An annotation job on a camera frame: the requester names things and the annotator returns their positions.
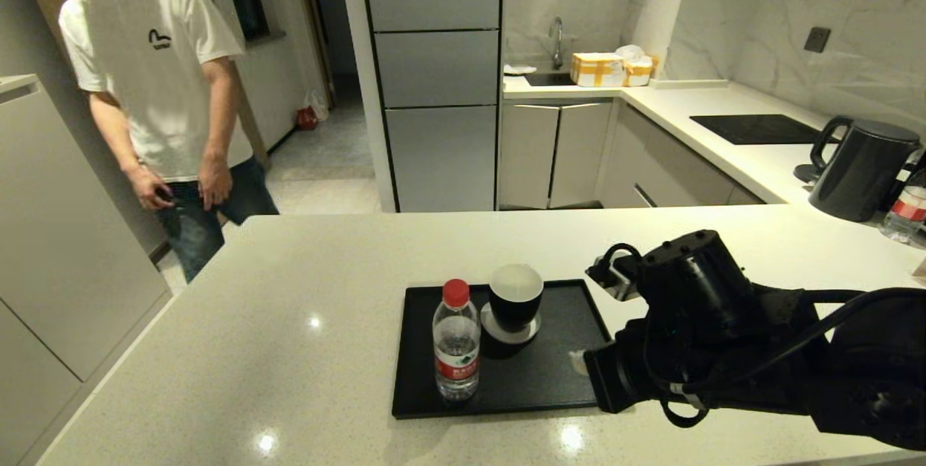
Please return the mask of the person left hand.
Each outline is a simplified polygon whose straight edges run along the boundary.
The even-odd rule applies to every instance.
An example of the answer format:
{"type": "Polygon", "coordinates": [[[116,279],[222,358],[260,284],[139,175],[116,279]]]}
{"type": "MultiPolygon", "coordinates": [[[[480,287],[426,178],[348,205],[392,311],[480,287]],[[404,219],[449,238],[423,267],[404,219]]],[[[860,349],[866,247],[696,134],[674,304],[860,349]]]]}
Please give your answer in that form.
{"type": "Polygon", "coordinates": [[[228,199],[232,174],[225,153],[216,151],[204,155],[197,173],[197,185],[205,211],[218,208],[228,199]]]}

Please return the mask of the person right hand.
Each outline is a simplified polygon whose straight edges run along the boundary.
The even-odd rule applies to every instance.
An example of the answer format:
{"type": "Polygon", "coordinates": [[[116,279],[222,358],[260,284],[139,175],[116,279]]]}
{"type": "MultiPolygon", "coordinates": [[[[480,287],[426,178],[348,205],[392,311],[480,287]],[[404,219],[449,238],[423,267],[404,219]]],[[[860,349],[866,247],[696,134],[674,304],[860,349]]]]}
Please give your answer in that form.
{"type": "Polygon", "coordinates": [[[171,188],[148,166],[137,164],[125,172],[141,206],[148,210],[173,208],[171,188]]]}

